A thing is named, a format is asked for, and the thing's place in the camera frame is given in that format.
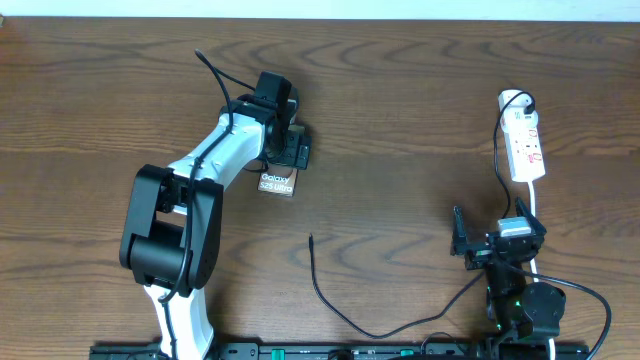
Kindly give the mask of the white USB charger adapter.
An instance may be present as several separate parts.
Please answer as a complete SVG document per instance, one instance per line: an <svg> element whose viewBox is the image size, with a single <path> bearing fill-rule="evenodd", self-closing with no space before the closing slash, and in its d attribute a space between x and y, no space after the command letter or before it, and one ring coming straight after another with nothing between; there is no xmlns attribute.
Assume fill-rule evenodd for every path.
<svg viewBox="0 0 640 360"><path fill-rule="evenodd" d="M539 117L535 110L526 112L524 106L508 106L502 111L500 127L504 133L515 134L538 125Z"/></svg>

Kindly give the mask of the Galaxy S25 Ultra smartphone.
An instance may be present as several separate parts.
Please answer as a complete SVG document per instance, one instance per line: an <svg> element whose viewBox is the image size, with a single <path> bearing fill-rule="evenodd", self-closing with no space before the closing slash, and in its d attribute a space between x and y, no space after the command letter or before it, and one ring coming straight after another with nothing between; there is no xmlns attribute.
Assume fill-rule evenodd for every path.
<svg viewBox="0 0 640 360"><path fill-rule="evenodd" d="M293 197L298 170L290 167L273 166L259 177L257 190L274 195Z"/></svg>

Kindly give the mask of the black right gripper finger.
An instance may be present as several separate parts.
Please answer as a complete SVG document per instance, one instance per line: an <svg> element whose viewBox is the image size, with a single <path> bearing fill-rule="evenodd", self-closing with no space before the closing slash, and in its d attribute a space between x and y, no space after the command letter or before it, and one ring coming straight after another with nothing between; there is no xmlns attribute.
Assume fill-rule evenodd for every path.
<svg viewBox="0 0 640 360"><path fill-rule="evenodd" d="M531 210L525 205L524 201L520 197L515 199L515 209L519 217L524 217L527 220L533 233L544 232L544 226L532 214Z"/></svg>
<svg viewBox="0 0 640 360"><path fill-rule="evenodd" d="M467 233L462 215L462 210L459 206L455 206L453 209L453 232L452 232L452 245L465 245L467 243Z"/></svg>

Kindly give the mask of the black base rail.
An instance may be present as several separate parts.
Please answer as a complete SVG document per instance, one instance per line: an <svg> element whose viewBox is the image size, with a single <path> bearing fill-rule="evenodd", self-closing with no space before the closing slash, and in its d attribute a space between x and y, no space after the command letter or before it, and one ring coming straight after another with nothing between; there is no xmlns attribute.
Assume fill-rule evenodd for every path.
<svg viewBox="0 0 640 360"><path fill-rule="evenodd" d="M556 344L555 359L587 359L585 345ZM90 360L169 359L159 343L149 345L96 345L89 350ZM487 350L479 343L444 341L426 345L287 345L227 343L214 345L204 359L216 360L381 360L381 359L549 359L546 346L503 343L498 350Z"/></svg>

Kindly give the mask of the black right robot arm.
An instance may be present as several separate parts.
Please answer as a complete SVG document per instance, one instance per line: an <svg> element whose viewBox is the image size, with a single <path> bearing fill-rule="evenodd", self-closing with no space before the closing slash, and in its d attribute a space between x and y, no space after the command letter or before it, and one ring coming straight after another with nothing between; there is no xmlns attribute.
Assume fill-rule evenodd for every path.
<svg viewBox="0 0 640 360"><path fill-rule="evenodd" d="M462 256L468 270L485 272L488 317L498 328L484 341L486 356L507 359L520 353L543 359L555 354L549 342L560 333L566 295L548 283L527 281L522 265L538 255L547 230L521 199L515 207L515 217L500 219L497 231L472 242L456 206L450 254Z"/></svg>

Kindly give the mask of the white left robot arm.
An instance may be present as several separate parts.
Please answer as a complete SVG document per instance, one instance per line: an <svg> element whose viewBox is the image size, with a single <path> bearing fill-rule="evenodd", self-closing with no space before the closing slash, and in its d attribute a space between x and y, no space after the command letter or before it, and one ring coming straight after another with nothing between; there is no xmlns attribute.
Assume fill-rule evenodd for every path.
<svg viewBox="0 0 640 360"><path fill-rule="evenodd" d="M294 130L299 103L243 96L223 107L218 123L190 153L136 174L119 250L155 307L164 359L204 359L215 338L203 288L216 266L223 196L254 160L304 169L308 136Z"/></svg>

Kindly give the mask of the white power strip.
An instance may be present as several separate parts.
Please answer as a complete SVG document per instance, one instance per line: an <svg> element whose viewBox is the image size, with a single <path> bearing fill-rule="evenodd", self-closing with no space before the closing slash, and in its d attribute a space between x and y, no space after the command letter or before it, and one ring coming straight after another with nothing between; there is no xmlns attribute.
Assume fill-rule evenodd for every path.
<svg viewBox="0 0 640 360"><path fill-rule="evenodd" d="M526 112L535 110L534 98L519 89L507 89L498 96L500 114L512 106L524 106ZM518 183L530 183L546 174L540 144L538 125L515 134L504 133L511 179Z"/></svg>

